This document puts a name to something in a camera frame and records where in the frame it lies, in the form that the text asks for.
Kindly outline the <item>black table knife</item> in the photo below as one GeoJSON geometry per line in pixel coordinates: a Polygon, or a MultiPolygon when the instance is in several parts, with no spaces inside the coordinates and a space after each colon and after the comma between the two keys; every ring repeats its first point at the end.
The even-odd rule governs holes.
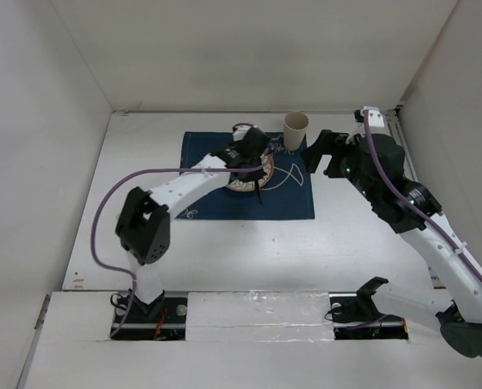
{"type": "Polygon", "coordinates": [[[260,185],[258,180],[254,181],[254,193],[256,194],[258,203],[262,205],[262,196],[261,196],[260,185]]]}

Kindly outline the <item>brown paper cup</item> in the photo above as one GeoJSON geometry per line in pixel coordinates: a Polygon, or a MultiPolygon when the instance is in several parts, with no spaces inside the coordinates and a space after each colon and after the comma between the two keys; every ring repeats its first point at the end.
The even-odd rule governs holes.
{"type": "Polygon", "coordinates": [[[288,113],[284,118],[284,146],[289,151],[297,150],[309,126],[309,118],[302,112],[288,113]]]}

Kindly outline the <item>dark blue cloth napkin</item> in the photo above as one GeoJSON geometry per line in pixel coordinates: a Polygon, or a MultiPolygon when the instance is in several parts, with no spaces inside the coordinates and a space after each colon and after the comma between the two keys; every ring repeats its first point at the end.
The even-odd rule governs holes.
{"type": "Polygon", "coordinates": [[[312,220],[315,218],[310,174],[300,152],[284,147],[281,132],[269,132],[269,150],[262,157],[266,176],[254,185],[233,182],[214,190],[183,210],[180,220],[312,220]]]}

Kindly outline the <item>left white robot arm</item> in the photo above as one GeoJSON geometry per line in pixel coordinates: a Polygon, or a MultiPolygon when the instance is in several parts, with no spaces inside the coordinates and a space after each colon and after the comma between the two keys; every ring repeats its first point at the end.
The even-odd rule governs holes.
{"type": "Polygon", "coordinates": [[[171,222],[188,206],[230,182],[258,181],[266,176],[262,155],[270,138],[257,126],[239,123],[232,142],[206,154],[190,171],[162,186],[131,190],[119,216],[115,233],[122,248],[136,260],[134,312],[144,321],[157,319],[164,308],[160,260],[170,245],[171,222]]]}

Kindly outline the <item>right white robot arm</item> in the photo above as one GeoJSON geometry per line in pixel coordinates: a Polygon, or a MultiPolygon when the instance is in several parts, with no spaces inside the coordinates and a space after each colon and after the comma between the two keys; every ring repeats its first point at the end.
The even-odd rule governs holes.
{"type": "Polygon", "coordinates": [[[353,184],[372,212],[420,255],[447,291],[445,296],[413,292],[375,276],[349,302],[331,309],[334,321],[409,318],[440,333],[457,353],[482,356],[482,267],[454,234],[441,204],[405,175],[404,149],[389,135],[351,137],[322,130],[301,152],[307,172],[315,172],[323,156],[331,157],[324,174],[353,184]]]}

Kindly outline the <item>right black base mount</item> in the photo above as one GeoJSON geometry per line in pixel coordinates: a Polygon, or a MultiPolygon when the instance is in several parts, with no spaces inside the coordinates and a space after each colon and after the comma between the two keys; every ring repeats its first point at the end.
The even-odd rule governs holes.
{"type": "Polygon", "coordinates": [[[335,340],[409,340],[403,318],[365,312],[355,293],[330,293],[329,301],[324,320],[333,325],[335,340]]]}

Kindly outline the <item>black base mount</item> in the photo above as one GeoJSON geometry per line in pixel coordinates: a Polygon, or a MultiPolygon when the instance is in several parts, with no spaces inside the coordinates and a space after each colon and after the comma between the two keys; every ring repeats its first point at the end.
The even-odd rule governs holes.
{"type": "Polygon", "coordinates": [[[329,301],[324,320],[333,325],[335,340],[409,340],[403,318],[365,312],[355,293],[330,293],[329,301]]]}
{"type": "Polygon", "coordinates": [[[165,293],[151,306],[140,306],[134,299],[126,315],[130,293],[110,297],[113,321],[110,339],[119,341],[179,341],[186,337],[187,293],[165,293]]]}

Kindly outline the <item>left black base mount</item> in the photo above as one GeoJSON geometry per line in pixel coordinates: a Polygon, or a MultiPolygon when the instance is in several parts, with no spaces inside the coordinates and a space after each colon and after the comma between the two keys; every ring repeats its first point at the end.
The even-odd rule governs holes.
{"type": "Polygon", "coordinates": [[[126,315],[130,293],[110,297],[113,321],[110,339],[119,341],[179,341],[186,337],[187,293],[165,293],[151,306],[140,306],[134,299],[126,315]]]}

